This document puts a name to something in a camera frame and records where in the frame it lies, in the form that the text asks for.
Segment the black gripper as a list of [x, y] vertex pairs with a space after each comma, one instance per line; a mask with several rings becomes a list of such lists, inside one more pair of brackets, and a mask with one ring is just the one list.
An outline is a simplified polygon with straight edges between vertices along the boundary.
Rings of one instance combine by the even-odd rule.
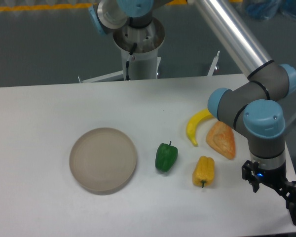
[[263, 169], [258, 162], [245, 161], [241, 167], [242, 179], [248, 181], [256, 193], [259, 183], [278, 188], [277, 193], [284, 198], [292, 223], [296, 226], [296, 181], [286, 181], [286, 162], [276, 169]]

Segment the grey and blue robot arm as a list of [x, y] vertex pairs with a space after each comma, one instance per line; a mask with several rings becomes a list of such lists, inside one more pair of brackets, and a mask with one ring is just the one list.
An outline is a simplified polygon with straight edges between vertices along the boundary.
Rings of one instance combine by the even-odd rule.
[[[157, 57], [148, 55], [163, 43], [163, 26], [152, 12], [163, 0], [102, 0], [89, 7], [94, 27], [112, 34], [121, 50], [125, 80], [155, 79]], [[296, 90], [296, 70], [278, 65], [225, 0], [197, 0], [196, 8], [248, 79], [244, 86], [219, 88], [208, 109], [219, 121], [248, 140], [250, 160], [242, 166], [242, 178], [253, 187], [272, 188], [286, 201], [296, 225], [296, 181], [286, 178], [285, 120], [278, 101]]]

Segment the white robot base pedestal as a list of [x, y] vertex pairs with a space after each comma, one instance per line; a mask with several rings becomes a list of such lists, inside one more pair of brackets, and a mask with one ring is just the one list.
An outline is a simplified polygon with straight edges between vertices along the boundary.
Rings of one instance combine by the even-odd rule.
[[80, 82], [157, 79], [161, 61], [158, 50], [164, 39], [164, 27], [154, 17], [144, 28], [124, 26], [113, 33], [114, 43], [121, 53], [122, 70]]

